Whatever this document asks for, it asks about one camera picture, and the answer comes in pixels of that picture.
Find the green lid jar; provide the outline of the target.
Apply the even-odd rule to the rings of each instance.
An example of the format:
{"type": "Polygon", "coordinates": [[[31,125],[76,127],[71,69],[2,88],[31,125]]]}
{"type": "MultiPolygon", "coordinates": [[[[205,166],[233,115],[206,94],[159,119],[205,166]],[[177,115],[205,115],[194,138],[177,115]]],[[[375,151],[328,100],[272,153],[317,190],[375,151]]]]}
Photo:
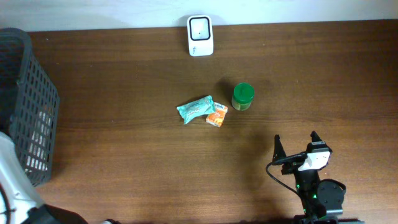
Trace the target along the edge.
{"type": "Polygon", "coordinates": [[[239,83],[235,86],[232,96],[232,106],[238,111],[247,110],[254,98],[254,88],[248,83],[239,83]]]}

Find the teal wet wipes pack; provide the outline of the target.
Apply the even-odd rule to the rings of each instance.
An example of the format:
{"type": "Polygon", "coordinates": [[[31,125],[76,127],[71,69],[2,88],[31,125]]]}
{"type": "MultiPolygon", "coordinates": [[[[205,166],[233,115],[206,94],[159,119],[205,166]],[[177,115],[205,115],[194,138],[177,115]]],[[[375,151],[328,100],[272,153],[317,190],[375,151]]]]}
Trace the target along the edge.
{"type": "Polygon", "coordinates": [[[199,100],[189,102],[185,105],[176,107],[184,124],[198,116],[209,115],[216,112],[215,102],[211,95],[200,98],[199,100]]]}

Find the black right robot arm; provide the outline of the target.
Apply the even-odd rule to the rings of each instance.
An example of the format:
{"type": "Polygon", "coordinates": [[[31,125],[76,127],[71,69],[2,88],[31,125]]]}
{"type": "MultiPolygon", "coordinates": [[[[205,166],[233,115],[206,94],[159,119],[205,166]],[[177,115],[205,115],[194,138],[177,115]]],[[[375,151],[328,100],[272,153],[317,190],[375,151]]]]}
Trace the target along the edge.
{"type": "Polygon", "coordinates": [[[320,179],[319,171],[328,165],[332,149],[312,131],[311,142],[305,151],[287,156],[280,136],[274,136],[272,162],[266,165],[267,174],[277,183],[297,195],[302,203],[303,215],[296,215],[294,223],[362,223],[358,219],[340,220],[346,193],[345,184],[333,179],[320,179]],[[282,175],[292,174],[295,188],[291,188],[270,172],[270,166],[281,166],[282,175]]]}

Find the orange juice carton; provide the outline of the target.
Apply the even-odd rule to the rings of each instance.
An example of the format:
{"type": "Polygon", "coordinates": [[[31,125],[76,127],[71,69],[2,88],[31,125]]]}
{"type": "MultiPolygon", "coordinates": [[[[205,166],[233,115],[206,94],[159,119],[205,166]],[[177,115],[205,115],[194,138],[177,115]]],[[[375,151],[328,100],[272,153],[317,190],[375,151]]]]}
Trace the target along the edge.
{"type": "Polygon", "coordinates": [[[206,117],[206,122],[213,126],[221,127],[228,112],[228,107],[219,103],[215,103],[215,109],[216,111],[214,113],[209,114],[206,117]]]}

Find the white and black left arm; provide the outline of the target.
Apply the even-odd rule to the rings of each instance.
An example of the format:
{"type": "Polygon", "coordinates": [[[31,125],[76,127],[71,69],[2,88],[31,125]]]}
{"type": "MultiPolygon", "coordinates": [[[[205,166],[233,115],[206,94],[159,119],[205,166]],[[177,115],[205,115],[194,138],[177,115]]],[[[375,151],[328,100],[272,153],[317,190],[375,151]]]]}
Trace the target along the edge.
{"type": "Polygon", "coordinates": [[[19,164],[12,139],[1,133],[1,224],[86,223],[79,214],[46,204],[19,164]]]}

